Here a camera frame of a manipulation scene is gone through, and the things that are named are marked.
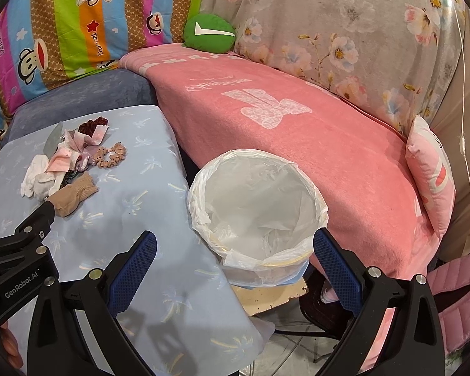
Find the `left hand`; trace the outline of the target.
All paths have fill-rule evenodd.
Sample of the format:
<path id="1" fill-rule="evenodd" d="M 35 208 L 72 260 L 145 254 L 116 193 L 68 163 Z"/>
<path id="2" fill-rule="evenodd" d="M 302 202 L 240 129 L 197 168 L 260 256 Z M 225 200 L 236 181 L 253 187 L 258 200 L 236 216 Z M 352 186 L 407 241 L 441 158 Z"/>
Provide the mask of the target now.
<path id="1" fill-rule="evenodd" d="M 12 331 L 9 329 L 8 322 L 4 322 L 0 327 L 0 336 L 2 345 L 6 352 L 7 361 L 15 369 L 21 369 L 24 361 L 18 350 L 18 342 Z"/>

